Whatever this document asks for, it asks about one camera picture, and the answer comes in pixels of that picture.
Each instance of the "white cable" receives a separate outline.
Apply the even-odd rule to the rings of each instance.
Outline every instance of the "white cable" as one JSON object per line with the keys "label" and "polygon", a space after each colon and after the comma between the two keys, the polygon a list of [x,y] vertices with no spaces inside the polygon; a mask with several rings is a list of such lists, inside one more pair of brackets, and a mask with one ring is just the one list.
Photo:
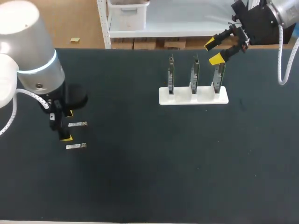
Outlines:
{"label": "white cable", "polygon": [[288,65],[287,65],[286,71],[285,71],[285,77],[284,77],[283,80],[281,80],[281,58],[282,58],[282,48],[283,48],[283,42],[284,42],[284,31],[283,31],[282,26],[279,25],[278,27],[279,27],[278,83],[280,85],[284,85],[284,84],[286,84],[286,82],[289,79],[289,75],[290,75],[290,72],[291,72],[292,64],[293,64],[296,52],[297,52],[298,47],[299,47],[299,38],[297,39],[297,41],[296,41],[296,43],[295,43],[295,45],[293,47],[293,50],[291,52],[290,59],[289,59],[289,62],[288,62]]}
{"label": "white cable", "polygon": [[0,136],[1,135],[3,135],[3,133],[4,132],[6,132],[7,131],[7,129],[11,126],[11,124],[13,123],[13,121],[14,121],[14,118],[15,118],[15,116],[16,116],[16,114],[17,114],[17,93],[24,93],[24,94],[26,94],[26,95],[28,95],[28,96],[31,96],[31,97],[33,97],[34,99],[36,99],[38,102],[40,102],[40,104],[46,109],[46,110],[48,110],[49,109],[49,105],[47,104],[47,102],[43,99],[43,98],[41,98],[41,97],[39,97],[38,95],[36,95],[36,94],[34,94],[34,93],[32,93],[32,92],[29,92],[29,91],[27,91],[27,90],[23,90],[23,89],[17,89],[16,90],[16,92],[15,92],[15,94],[14,94],[14,97],[13,97],[13,112],[12,112],[12,114],[11,114],[11,116],[10,116],[10,119],[8,120],[8,122],[7,122],[7,124],[4,126],[4,128],[0,131]]}

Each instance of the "white holder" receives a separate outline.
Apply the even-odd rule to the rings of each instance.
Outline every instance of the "white holder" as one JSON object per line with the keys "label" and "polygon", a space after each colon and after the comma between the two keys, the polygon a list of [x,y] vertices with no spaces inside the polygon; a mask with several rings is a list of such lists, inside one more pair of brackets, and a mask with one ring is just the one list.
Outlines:
{"label": "white holder", "polygon": [[160,105],[207,105],[228,104],[228,94],[224,86],[220,93],[214,91],[213,82],[211,86],[198,86],[197,94],[192,94],[191,86],[174,87],[174,95],[169,94],[168,87],[159,89]]}

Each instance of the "yellow tab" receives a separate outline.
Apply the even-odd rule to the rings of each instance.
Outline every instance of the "yellow tab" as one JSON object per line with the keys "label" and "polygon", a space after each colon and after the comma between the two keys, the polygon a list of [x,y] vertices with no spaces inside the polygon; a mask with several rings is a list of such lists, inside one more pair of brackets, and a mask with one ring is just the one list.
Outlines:
{"label": "yellow tab", "polygon": [[70,112],[71,112],[71,115],[70,115],[70,116],[67,116],[67,118],[74,116],[73,111],[70,110]]}
{"label": "yellow tab", "polygon": [[214,57],[210,58],[210,63],[211,65],[216,65],[220,63],[225,63],[223,57],[221,56],[220,53],[216,54]]}
{"label": "yellow tab", "polygon": [[77,37],[71,38],[71,42],[79,42],[79,41],[80,41],[80,38],[77,38]]}
{"label": "yellow tab", "polygon": [[214,40],[215,40],[214,37],[212,37],[212,39],[209,40],[209,42],[205,44],[205,48],[206,48],[206,46],[207,46],[210,42],[213,42]]}
{"label": "yellow tab", "polygon": [[69,139],[62,139],[61,141],[73,141],[73,137],[70,135]]}

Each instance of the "shelf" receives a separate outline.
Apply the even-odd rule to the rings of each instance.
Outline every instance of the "shelf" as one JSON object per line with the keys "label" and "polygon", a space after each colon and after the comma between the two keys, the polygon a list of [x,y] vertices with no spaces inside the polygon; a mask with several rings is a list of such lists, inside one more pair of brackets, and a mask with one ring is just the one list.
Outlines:
{"label": "shelf", "polygon": [[111,18],[111,38],[212,36],[233,22],[232,0],[151,0],[145,30],[120,31]]}

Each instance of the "white storage box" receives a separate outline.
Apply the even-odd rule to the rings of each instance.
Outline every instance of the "white storage box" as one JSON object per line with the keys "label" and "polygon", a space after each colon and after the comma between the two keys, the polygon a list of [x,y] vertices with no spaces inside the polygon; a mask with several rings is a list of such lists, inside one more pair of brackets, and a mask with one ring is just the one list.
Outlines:
{"label": "white storage box", "polygon": [[145,29],[146,10],[149,4],[150,2],[145,0],[108,0],[113,20],[119,22],[119,29],[122,31]]}

